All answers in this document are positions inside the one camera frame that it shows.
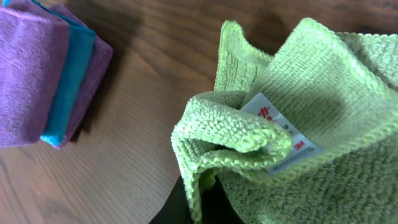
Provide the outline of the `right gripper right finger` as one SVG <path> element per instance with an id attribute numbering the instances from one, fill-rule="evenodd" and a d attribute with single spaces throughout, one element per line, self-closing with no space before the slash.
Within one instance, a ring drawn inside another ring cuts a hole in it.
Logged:
<path id="1" fill-rule="evenodd" d="M 203 224 L 244 224 L 230 204 L 217 175 L 215 180 L 212 188 L 201 195 Z"/>

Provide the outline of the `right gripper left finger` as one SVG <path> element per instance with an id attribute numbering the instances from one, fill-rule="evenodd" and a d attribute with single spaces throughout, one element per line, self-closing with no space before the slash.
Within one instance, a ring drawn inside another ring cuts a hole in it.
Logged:
<path id="1" fill-rule="evenodd" d="M 149 224 L 192 224 L 181 176 L 178 177 L 163 207 Z"/>

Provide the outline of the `green cloth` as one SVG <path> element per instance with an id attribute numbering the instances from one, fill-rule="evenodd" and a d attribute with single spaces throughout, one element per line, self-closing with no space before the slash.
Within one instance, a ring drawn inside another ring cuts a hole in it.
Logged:
<path id="1" fill-rule="evenodd" d="M 269 55 L 226 21 L 171 141 L 194 223 L 216 179 L 245 223 L 396 223 L 397 36 L 305 18 Z"/>

